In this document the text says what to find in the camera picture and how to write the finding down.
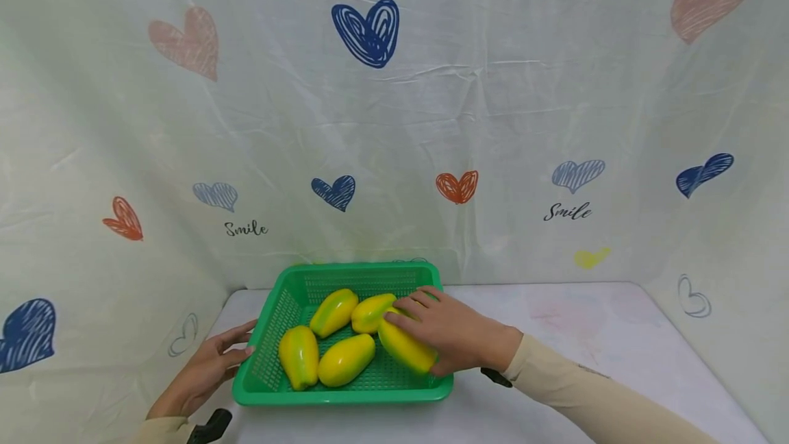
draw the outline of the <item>basket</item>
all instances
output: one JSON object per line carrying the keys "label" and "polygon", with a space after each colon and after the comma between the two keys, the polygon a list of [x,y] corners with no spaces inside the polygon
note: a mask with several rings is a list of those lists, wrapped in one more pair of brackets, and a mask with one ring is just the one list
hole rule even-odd
{"label": "basket", "polygon": [[[362,301],[380,293],[405,297],[416,287],[441,289],[439,271],[427,262],[365,262],[310,264],[285,269],[266,299],[251,335],[254,354],[243,362],[233,383],[233,397],[244,406],[305,406],[306,404],[373,404],[436,402],[452,391],[451,375],[415,375],[386,353],[375,337],[375,357],[352,382],[328,388],[320,382],[306,391],[293,391],[279,363],[277,347],[286,330],[308,325],[326,296],[350,288]],[[354,336],[350,325],[318,339],[321,356],[337,341]]]}

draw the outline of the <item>green-yellow papaya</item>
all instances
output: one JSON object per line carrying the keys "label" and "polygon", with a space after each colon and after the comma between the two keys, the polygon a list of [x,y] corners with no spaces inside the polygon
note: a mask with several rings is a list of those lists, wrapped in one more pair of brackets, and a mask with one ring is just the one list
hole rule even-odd
{"label": "green-yellow papaya", "polygon": [[321,339],[329,336],[350,322],[350,314],[358,304],[356,293],[347,288],[337,290],[323,299],[310,320],[310,329]]}
{"label": "green-yellow papaya", "polygon": [[[398,308],[389,308],[386,309],[386,312],[407,315]],[[385,319],[382,319],[378,326],[378,337],[389,355],[416,373],[424,375],[436,363],[438,357],[436,350],[415,340],[414,337]]]}
{"label": "green-yellow papaya", "polygon": [[350,314],[350,325],[353,330],[357,333],[375,334],[386,309],[389,309],[396,299],[391,293],[383,293],[362,300]]}
{"label": "green-yellow papaya", "polygon": [[285,331],[279,340],[279,362],[294,391],[318,383],[318,341],[306,325]]}
{"label": "green-yellow papaya", "polygon": [[323,386],[339,387],[351,382],[375,356],[375,341],[369,334],[358,334],[332,345],[318,363],[318,378]]}

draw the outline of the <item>black strap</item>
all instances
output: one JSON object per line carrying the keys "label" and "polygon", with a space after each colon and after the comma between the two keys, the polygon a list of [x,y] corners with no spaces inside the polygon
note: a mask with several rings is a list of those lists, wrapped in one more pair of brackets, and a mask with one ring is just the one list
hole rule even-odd
{"label": "black strap", "polygon": [[218,440],[227,430],[233,414],[224,408],[217,408],[205,425],[198,425],[189,435],[187,444],[208,444]]}
{"label": "black strap", "polygon": [[512,382],[510,382],[506,377],[501,375],[500,372],[496,372],[493,369],[489,369],[487,367],[482,367],[479,371],[484,373],[484,375],[488,376],[489,380],[497,384],[501,384],[504,387],[512,387]]}

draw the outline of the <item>arm sleeve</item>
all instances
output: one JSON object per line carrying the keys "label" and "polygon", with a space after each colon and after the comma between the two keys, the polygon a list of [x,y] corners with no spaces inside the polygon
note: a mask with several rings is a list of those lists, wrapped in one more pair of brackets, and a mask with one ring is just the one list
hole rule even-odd
{"label": "arm sleeve", "polygon": [[183,417],[145,420],[129,444],[186,444],[194,427]]}
{"label": "arm sleeve", "polygon": [[524,334],[504,377],[596,444],[718,444],[669,409]]}

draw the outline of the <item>white table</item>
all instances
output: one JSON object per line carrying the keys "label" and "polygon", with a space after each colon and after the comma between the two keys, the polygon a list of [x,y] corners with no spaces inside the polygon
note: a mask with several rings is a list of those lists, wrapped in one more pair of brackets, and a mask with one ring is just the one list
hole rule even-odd
{"label": "white table", "polygon": [[[768,444],[648,295],[630,283],[447,287],[478,309],[528,331],[695,423],[721,444]],[[254,319],[268,290],[243,290],[211,334]],[[225,384],[193,421],[234,414],[224,444],[588,444],[569,420],[478,371],[458,373],[444,401],[417,406],[239,407]]]}

